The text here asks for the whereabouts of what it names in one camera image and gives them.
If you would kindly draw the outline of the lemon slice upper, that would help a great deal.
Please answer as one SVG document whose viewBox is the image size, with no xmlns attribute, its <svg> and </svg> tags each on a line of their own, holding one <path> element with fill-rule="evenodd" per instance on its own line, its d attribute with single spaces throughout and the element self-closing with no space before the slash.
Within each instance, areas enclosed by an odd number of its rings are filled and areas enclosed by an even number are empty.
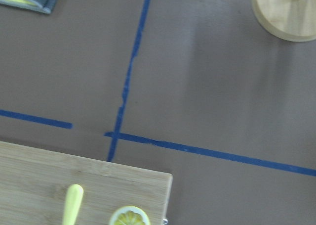
<svg viewBox="0 0 316 225">
<path fill-rule="evenodd" d="M 150 225 L 148 215 L 136 206 L 118 208 L 110 217 L 109 225 Z"/>
</svg>

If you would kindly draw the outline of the yellow plastic knife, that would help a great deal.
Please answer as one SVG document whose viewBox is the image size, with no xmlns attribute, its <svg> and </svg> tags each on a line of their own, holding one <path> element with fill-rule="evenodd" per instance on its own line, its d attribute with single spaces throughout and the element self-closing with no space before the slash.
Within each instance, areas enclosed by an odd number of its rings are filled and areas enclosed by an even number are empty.
<svg viewBox="0 0 316 225">
<path fill-rule="evenodd" d="M 68 187 L 65 196 L 62 225 L 74 225 L 76 223 L 83 195 L 84 190 L 81 185 L 72 184 Z"/>
</svg>

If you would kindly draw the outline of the bamboo cutting board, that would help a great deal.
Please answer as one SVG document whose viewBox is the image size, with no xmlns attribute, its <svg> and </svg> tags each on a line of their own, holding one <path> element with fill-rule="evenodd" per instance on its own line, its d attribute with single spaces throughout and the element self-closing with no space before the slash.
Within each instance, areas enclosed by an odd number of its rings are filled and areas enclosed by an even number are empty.
<svg viewBox="0 0 316 225">
<path fill-rule="evenodd" d="M 8 142 L 0 144 L 0 222 L 59 225 L 67 189 L 83 187 L 76 223 L 107 225 L 120 207 L 136 206 L 159 225 L 172 175 Z"/>
</svg>

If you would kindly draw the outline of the wooden mug tree stand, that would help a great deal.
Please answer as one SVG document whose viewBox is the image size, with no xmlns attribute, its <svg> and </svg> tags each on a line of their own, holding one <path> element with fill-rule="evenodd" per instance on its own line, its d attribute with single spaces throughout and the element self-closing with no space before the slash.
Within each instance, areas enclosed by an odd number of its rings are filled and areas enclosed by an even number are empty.
<svg viewBox="0 0 316 225">
<path fill-rule="evenodd" d="M 260 25 L 291 42 L 316 39 L 316 0 L 251 0 Z"/>
</svg>

